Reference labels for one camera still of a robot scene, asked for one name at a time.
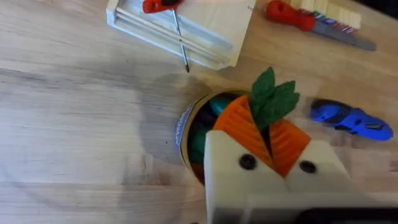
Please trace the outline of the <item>left gripper white and orange left finger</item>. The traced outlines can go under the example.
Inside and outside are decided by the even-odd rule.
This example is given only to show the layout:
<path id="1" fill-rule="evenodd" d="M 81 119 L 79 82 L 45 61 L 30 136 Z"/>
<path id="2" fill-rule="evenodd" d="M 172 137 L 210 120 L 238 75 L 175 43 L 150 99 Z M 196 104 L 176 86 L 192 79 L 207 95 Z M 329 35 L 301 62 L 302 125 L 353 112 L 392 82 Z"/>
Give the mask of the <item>left gripper white and orange left finger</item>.
<path id="1" fill-rule="evenodd" d="M 252 209 L 271 207 L 265 198 L 287 191 L 274 171 L 247 95 L 233 100 L 207 132 L 203 168 L 208 223 L 256 220 Z"/>

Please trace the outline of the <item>left gripper white and orange right finger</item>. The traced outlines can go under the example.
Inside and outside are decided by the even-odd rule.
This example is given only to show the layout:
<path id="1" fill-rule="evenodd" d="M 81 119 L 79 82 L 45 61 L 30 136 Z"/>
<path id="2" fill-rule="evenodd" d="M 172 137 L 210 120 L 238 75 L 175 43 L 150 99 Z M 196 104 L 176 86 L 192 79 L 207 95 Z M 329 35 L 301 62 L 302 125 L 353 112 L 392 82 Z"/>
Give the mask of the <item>left gripper white and orange right finger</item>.
<path id="1" fill-rule="evenodd" d="M 329 143 L 283 119 L 270 125 L 275 171 L 292 192 L 347 193 L 357 188 Z"/>

